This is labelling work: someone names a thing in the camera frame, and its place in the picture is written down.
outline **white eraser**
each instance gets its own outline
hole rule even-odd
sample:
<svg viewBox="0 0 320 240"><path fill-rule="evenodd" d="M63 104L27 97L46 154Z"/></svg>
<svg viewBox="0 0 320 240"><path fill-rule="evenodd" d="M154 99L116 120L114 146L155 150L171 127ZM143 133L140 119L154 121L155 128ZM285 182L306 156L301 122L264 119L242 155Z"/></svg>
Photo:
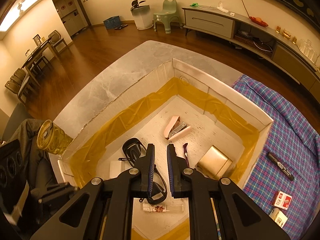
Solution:
<svg viewBox="0 0 320 240"><path fill-rule="evenodd" d="M110 179L118 177L118 175L124 171L124 162L123 161L111 161L110 162Z"/></svg>
<svg viewBox="0 0 320 240"><path fill-rule="evenodd" d="M276 222L281 228L287 222L288 218L280 211L279 208L274 208L269 217L272 218L274 222Z"/></svg>

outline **marble countertop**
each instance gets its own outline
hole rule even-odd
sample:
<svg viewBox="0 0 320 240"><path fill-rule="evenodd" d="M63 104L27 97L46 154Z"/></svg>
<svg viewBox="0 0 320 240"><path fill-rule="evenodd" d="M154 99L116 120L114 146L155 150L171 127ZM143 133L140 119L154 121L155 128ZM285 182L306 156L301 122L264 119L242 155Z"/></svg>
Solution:
<svg viewBox="0 0 320 240"><path fill-rule="evenodd" d="M123 55L92 79L60 112L54 123L75 138L81 129L107 104L140 78L173 58L190 64L225 84L232 84L241 72L199 53L170 44L146 41ZM59 155L50 154L58 183L63 182L58 166Z"/></svg>

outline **green stool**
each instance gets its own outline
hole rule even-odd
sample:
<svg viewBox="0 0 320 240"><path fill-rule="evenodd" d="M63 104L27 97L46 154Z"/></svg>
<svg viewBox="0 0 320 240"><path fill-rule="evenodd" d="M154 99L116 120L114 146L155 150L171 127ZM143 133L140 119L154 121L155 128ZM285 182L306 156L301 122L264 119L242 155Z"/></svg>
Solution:
<svg viewBox="0 0 320 240"><path fill-rule="evenodd" d="M172 0L171 2L168 0L164 0L162 5L162 11L158 13L153 14L153 22L154 22L154 29L155 32L157 31L157 22L162 22L164 24L164 30L166 34L171 33L171 27L170 22L172 22L173 19L178 19L180 28L182 29L182 22L179 16L179 13L177 12L177 1Z"/></svg>

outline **stapler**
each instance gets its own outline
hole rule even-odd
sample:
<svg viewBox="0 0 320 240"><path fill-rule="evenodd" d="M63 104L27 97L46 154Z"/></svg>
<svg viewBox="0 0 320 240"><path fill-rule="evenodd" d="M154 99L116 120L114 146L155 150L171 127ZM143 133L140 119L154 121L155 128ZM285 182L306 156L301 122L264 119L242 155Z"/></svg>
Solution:
<svg viewBox="0 0 320 240"><path fill-rule="evenodd" d="M167 127L164 129L164 137L170 141L174 142L184 136L186 136L188 133L190 133L192 130L191 126L186 125L185 122L180 123L180 116L174 115Z"/></svg>

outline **marker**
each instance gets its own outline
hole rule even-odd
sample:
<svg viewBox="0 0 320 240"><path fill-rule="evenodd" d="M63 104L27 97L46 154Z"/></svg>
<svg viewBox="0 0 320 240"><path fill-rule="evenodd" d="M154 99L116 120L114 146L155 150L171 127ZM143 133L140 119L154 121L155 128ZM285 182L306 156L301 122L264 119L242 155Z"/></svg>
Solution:
<svg viewBox="0 0 320 240"><path fill-rule="evenodd" d="M289 178L289 180L293 181L294 176L283 166L283 164L274 156L271 152L268 152L267 157L281 169L281 171Z"/></svg>

